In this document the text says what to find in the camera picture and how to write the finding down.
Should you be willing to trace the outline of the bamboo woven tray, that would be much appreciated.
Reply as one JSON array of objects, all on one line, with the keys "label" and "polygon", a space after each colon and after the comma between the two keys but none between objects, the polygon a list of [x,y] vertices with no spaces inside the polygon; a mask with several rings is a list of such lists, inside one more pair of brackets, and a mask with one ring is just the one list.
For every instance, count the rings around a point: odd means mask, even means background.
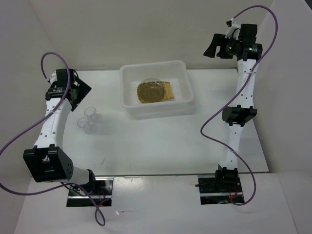
[{"label": "bamboo woven tray", "polygon": [[164,83],[164,87],[165,87],[165,96],[160,102],[174,99],[174,94],[171,88],[171,83],[168,81],[162,81],[162,82]]}]

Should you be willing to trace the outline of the clear glass plate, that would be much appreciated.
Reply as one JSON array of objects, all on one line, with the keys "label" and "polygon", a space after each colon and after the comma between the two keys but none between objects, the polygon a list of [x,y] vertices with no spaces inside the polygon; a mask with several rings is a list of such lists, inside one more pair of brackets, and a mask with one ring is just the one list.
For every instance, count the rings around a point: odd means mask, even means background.
[{"label": "clear glass plate", "polygon": [[164,96],[164,83],[159,79],[145,79],[137,87],[137,97],[141,103],[159,102]]}]

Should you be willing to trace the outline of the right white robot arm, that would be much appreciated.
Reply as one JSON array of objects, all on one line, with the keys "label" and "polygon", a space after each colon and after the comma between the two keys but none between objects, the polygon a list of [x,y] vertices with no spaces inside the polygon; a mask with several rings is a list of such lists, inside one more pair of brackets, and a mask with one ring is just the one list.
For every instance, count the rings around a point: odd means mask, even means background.
[{"label": "right white robot arm", "polygon": [[257,110],[254,106],[254,84],[257,65],[263,47],[256,43],[257,25],[240,24],[231,19],[226,22],[226,34],[214,34],[204,56],[221,59],[237,58],[238,80],[233,100],[222,109],[222,120],[229,130],[225,155],[215,172],[214,187],[223,192],[238,182],[237,151],[241,133],[247,122],[252,120]]}]

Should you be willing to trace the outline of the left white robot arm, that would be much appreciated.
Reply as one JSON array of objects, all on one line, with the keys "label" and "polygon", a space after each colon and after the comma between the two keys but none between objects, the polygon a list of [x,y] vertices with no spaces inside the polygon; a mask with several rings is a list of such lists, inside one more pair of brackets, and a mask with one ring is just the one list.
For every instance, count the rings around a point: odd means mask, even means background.
[{"label": "left white robot arm", "polygon": [[91,195],[97,190],[95,175],[90,169],[74,166],[63,150],[63,135],[70,112],[74,111],[91,87],[74,69],[57,69],[50,77],[45,94],[46,117],[33,148],[26,149],[23,159],[35,182],[70,182]]}]

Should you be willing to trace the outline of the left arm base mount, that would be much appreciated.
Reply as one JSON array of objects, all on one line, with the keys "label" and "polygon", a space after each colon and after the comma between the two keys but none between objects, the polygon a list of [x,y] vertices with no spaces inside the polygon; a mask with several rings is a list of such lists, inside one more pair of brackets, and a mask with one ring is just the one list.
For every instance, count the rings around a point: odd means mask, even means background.
[{"label": "left arm base mount", "polygon": [[[96,177],[95,187],[88,191],[88,195],[100,207],[112,206],[114,179],[112,177]],[[68,197],[66,207],[93,207],[88,195],[78,187],[66,186]]]}]

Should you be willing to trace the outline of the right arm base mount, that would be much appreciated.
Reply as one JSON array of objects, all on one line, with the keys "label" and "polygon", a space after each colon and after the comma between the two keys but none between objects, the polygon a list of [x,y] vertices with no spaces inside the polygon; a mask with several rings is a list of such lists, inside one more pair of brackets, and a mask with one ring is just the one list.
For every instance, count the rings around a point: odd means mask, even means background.
[{"label": "right arm base mount", "polygon": [[199,189],[201,205],[242,204],[245,202],[240,179],[236,182],[217,182],[214,175],[199,175],[195,187]]}]

